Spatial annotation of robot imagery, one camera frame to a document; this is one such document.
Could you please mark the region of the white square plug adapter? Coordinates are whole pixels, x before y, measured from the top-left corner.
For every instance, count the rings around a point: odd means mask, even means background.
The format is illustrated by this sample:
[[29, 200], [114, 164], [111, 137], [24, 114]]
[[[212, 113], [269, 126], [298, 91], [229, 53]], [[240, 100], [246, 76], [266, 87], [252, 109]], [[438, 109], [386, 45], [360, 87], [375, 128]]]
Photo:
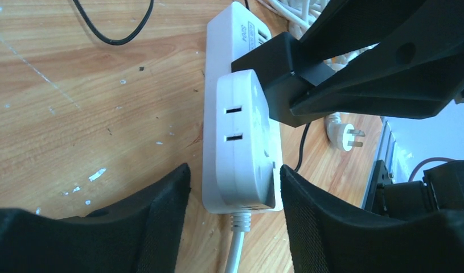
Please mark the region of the white square plug adapter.
[[240, 209], [276, 205], [269, 108], [254, 70], [217, 81], [216, 179], [223, 201]]

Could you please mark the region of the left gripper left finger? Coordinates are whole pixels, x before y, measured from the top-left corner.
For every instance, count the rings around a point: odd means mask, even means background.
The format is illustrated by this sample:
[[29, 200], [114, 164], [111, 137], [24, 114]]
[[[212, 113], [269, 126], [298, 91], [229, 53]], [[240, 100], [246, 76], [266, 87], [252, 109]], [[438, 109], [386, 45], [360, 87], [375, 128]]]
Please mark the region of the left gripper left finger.
[[174, 272], [190, 180], [184, 163], [84, 217], [0, 208], [0, 272]]

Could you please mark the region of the black power adapter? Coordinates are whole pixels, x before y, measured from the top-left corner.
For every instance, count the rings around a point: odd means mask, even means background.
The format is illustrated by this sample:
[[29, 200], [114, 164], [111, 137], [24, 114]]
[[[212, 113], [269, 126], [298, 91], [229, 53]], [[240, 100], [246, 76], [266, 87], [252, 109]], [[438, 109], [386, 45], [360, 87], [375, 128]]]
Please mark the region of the black power adapter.
[[296, 100], [327, 80], [334, 71], [323, 61], [314, 60], [289, 32], [282, 32], [233, 61], [231, 71], [255, 71], [264, 91], [271, 119], [299, 127], [320, 119], [327, 112], [308, 110], [295, 116], [290, 108]]

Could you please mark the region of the white power strip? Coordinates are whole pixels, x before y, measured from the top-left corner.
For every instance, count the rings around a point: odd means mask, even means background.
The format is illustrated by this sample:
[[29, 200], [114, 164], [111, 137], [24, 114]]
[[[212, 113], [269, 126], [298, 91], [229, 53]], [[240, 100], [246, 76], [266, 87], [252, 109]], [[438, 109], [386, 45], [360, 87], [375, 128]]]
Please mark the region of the white power strip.
[[279, 123], [269, 117], [256, 73], [231, 69], [270, 38], [267, 26], [239, 2], [207, 24], [202, 201], [210, 213], [283, 208]]

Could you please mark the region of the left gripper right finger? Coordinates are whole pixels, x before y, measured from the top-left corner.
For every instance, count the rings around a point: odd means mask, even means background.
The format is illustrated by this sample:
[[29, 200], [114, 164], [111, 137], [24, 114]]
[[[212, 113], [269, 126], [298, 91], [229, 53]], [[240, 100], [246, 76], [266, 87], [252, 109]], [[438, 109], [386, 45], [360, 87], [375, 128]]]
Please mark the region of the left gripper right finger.
[[464, 210], [410, 221], [360, 209], [280, 169], [295, 272], [464, 272]]

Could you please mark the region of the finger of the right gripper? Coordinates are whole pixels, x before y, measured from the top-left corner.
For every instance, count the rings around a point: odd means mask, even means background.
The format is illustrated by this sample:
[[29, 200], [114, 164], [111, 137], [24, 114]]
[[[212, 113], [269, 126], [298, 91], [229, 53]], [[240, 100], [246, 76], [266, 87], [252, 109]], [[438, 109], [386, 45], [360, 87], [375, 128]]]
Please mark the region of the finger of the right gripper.
[[317, 51], [353, 51], [376, 44], [409, 19], [424, 1], [330, 1], [300, 38]]
[[464, 91], [464, 38], [385, 41], [296, 100], [292, 115], [336, 111], [424, 119]]

